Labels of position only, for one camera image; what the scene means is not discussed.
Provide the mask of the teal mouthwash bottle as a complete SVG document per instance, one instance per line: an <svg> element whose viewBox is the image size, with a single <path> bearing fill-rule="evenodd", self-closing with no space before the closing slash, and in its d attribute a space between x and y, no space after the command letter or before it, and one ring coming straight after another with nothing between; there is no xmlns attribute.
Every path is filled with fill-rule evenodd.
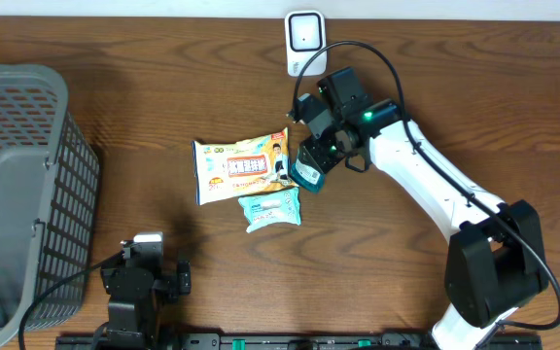
<svg viewBox="0 0 560 350"><path fill-rule="evenodd" d="M325 174L317 167L312 156L303 146L297 150L290 175L298 185L312 193L318 193L325 184Z"/></svg>

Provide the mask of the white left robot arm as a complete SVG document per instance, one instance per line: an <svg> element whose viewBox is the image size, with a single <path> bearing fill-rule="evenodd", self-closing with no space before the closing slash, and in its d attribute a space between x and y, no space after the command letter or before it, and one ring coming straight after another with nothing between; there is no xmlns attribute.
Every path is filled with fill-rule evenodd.
<svg viewBox="0 0 560 350"><path fill-rule="evenodd" d="M192 290L188 260L174 270L162 269L162 250L155 244L133 244L101 268L108 302L108 321L92 336L92 349L157 349L161 309Z"/></svg>

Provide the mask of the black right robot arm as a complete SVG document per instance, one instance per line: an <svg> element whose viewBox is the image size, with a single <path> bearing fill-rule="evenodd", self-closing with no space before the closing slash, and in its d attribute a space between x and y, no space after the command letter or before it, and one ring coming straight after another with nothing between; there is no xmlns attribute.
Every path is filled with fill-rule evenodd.
<svg viewBox="0 0 560 350"><path fill-rule="evenodd" d="M432 329L437 348L485 347L553 282L538 212L524 200L507 204L464 175L399 104L367 94L345 100L305 94L293 107L294 120L311 132L296 160L304 182L318 182L360 156L397 182L443 235L450 304Z"/></svg>

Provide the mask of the small teal wipes pack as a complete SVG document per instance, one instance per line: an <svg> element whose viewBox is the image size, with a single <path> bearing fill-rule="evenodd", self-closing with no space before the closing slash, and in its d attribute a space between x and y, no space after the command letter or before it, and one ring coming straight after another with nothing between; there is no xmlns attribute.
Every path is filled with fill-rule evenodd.
<svg viewBox="0 0 560 350"><path fill-rule="evenodd" d="M248 222L247 233L274 224L301 225L299 189L243 196L238 203Z"/></svg>

